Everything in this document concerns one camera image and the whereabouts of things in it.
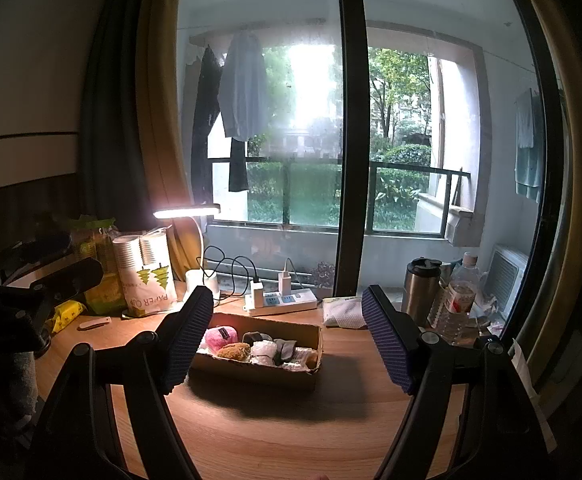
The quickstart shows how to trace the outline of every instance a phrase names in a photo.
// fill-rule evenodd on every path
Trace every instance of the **hanging towel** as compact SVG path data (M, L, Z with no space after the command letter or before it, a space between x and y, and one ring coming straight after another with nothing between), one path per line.
M210 47L204 51L197 82L196 110L191 136L191 189L196 204L213 202L213 176L208 157L207 139L220 113L217 93L222 67Z
M249 189L245 144L269 122L267 72L255 34L242 31L231 40L217 99L225 137L231 137L229 191L244 191Z
M544 177L542 102L532 89L516 100L516 192L539 203Z

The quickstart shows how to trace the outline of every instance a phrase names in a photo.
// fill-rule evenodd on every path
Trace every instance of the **blue gripper pad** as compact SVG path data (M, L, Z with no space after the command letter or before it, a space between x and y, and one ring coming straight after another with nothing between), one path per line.
M389 308L391 317L399 322L400 329L404 331L404 339L398 335L394 323L389 320L386 313ZM385 363L391 382L401 386L407 395L413 395L417 390L417 380L413 373L414 354L418 350L417 326L407 314L393 309L378 285L371 285L362 294L362 316Z
M155 330L160 365L154 379L162 395L184 382L212 316L213 294L198 285L180 312L166 316Z

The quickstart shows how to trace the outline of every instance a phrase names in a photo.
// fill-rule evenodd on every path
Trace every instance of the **bottle cap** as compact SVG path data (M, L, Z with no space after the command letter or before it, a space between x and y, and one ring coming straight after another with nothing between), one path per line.
M475 267L478 263L478 257L471 253L464 253L462 264L465 267Z
M440 260L416 258L407 265L407 272L420 278L437 278L440 275L440 265L442 265Z

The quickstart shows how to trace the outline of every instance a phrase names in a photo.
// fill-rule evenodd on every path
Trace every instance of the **glass door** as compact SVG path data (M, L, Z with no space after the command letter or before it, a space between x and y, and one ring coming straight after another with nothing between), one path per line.
M359 288L378 283L399 301L412 259L451 262L470 251L495 281L511 281L497 298L508 312L525 269L546 269L554 223L551 232L538 218L559 205L561 186L555 72L532 7L364 0L364 9L371 110ZM543 206L546 175L553 202ZM527 266L534 251L538 264ZM492 266L502 254L511 276Z
M338 0L180 0L177 51L184 166L196 203L222 209L207 245L248 256L265 288L277 290L286 266L294 287L330 295L342 201ZM244 269L218 267L225 281L231 272Z

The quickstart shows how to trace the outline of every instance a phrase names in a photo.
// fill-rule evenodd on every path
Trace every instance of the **small plant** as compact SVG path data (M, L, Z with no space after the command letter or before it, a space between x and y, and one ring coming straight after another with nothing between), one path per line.
M333 288L335 265L328 264L327 262L319 262L315 268L311 270L311 278L314 285L322 288Z

